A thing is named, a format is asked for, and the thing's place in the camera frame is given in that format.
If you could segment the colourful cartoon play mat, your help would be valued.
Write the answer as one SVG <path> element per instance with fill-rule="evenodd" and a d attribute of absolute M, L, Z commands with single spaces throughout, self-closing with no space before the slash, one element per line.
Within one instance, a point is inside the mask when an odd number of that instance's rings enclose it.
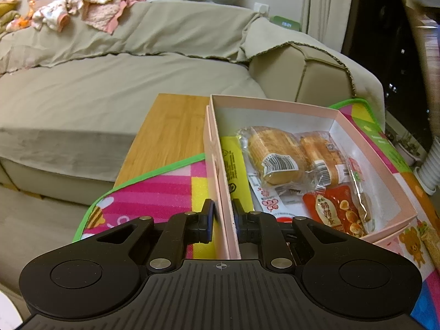
<path fill-rule="evenodd" d="M 386 140 L 369 103 L 361 98 L 333 104 L 409 189 L 417 217 L 378 245 L 411 259 L 423 278 L 412 316 L 426 329 L 439 328 L 439 216 L 402 156 Z M 206 157 L 203 153 L 149 171 L 108 191 L 89 207 L 74 240 L 79 241 L 138 218 L 149 211 L 158 222 L 183 211 L 200 211 L 208 197 Z"/>

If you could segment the beige sofa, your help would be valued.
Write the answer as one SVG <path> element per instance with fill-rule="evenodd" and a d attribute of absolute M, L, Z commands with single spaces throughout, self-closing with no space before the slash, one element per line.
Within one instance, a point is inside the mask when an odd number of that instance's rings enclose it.
<path fill-rule="evenodd" d="M 245 63 L 108 54 L 2 75 L 1 290 L 23 317 L 22 267 L 71 241 L 161 93 L 329 106 L 353 90 L 335 54 L 290 45 Z"/>

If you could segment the packaged sliced bread loaf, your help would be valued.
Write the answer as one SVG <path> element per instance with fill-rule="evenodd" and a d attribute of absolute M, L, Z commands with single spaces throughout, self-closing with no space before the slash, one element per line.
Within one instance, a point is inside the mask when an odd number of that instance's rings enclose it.
<path fill-rule="evenodd" d="M 273 127 L 238 130 L 244 153 L 267 186 L 298 186 L 309 182 L 310 161 L 293 134 Z"/>

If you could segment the yellow snack bar packet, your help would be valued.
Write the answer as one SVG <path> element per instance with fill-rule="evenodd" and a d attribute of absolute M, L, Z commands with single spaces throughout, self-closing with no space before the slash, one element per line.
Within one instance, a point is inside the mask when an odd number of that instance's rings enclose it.
<path fill-rule="evenodd" d="M 244 211 L 253 211 L 254 204 L 239 140 L 236 136 L 223 136 L 220 142 L 230 198 L 239 199 Z"/>

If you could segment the white wall socket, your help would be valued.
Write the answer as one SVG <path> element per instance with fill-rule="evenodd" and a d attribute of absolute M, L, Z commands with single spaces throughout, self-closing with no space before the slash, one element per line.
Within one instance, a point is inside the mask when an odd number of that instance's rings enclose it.
<path fill-rule="evenodd" d="M 259 14 L 261 14 L 262 16 L 268 16 L 269 15 L 269 11 L 270 11 L 270 6 L 268 4 L 263 4 L 260 2 L 255 2 L 254 3 L 254 11 L 258 12 Z"/>

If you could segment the bamboo wooden table board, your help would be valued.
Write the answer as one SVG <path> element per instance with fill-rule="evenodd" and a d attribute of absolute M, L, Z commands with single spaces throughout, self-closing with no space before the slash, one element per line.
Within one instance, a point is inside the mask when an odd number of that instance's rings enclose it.
<path fill-rule="evenodd" d="M 133 140 L 115 185 L 203 153 L 208 104 L 208 97 L 159 94 Z"/>

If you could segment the red white snack packet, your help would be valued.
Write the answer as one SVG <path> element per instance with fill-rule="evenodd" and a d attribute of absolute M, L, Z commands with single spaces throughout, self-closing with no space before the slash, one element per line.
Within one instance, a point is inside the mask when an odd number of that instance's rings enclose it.
<path fill-rule="evenodd" d="M 274 217 L 309 217 L 302 196 L 303 192 L 281 186 L 262 186 L 257 174 L 248 174 L 249 186 L 253 191 L 256 211 L 269 213 Z"/>

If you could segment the green digital clock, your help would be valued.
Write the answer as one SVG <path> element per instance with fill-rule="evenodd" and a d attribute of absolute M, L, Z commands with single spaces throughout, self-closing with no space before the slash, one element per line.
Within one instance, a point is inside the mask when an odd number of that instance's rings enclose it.
<path fill-rule="evenodd" d="M 300 22 L 287 19 L 286 17 L 276 15 L 276 16 L 271 16 L 269 18 L 269 20 L 271 23 L 278 25 L 280 27 L 284 27 L 286 29 L 293 30 L 293 31 L 301 31 L 301 23 Z"/>

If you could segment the beige curtain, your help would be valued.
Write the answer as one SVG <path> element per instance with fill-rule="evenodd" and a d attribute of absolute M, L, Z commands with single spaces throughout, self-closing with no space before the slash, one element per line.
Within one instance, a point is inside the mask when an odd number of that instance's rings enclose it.
<path fill-rule="evenodd" d="M 304 0 L 301 28 L 324 45 L 342 50 L 352 0 Z"/>

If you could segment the red quail egg packet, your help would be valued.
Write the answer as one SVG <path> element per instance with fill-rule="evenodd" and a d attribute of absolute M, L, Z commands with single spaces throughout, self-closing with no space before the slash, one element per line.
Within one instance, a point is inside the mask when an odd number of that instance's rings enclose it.
<path fill-rule="evenodd" d="M 309 192 L 302 200 L 314 221 L 356 238 L 367 235 L 348 185 Z"/>

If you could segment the red lid jelly cup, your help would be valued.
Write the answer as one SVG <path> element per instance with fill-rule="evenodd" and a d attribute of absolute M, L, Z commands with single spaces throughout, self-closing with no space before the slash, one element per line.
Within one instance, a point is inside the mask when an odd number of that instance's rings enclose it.
<path fill-rule="evenodd" d="M 291 224 L 293 217 L 278 217 L 277 222 L 284 224 Z"/>

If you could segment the packaged round bun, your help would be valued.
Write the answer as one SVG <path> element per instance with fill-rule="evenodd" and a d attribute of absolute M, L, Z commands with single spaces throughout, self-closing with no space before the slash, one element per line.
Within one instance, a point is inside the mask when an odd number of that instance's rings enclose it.
<path fill-rule="evenodd" d="M 299 140 L 315 170 L 319 188 L 336 187 L 350 181 L 345 158 L 328 132 L 302 133 Z"/>

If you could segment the pink cardboard gift box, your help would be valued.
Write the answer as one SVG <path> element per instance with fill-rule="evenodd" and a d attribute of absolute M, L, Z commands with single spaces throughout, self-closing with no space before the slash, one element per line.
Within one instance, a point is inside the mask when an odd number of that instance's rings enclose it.
<path fill-rule="evenodd" d="M 221 259 L 239 259 L 235 222 L 230 192 L 221 151 L 220 138 L 231 136 L 248 126 L 275 127 L 291 133 L 323 130 L 330 133 L 336 145 L 359 164 L 363 189 L 374 217 L 375 230 L 366 241 L 406 256 L 406 245 L 399 239 L 411 226 L 417 211 L 409 199 L 403 178 L 390 170 L 362 134 L 340 111 L 321 106 L 211 95 L 204 125 L 204 150 L 210 196 L 217 206 L 214 222 L 214 247 Z"/>

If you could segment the yellow stuffed toy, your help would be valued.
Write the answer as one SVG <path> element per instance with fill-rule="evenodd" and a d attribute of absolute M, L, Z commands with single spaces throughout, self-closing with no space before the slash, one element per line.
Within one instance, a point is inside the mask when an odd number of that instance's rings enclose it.
<path fill-rule="evenodd" d="M 6 31 L 7 24 L 13 21 L 20 13 L 17 6 L 20 0 L 1 0 L 0 2 L 0 33 Z"/>

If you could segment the white flower pot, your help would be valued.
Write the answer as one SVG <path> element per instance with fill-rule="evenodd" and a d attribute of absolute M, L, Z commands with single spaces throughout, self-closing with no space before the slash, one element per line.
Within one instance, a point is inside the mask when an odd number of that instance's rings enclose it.
<path fill-rule="evenodd" d="M 400 140 L 397 142 L 396 149 L 408 166 L 413 167 L 422 162 L 424 149 L 417 142 L 414 143 Z"/>

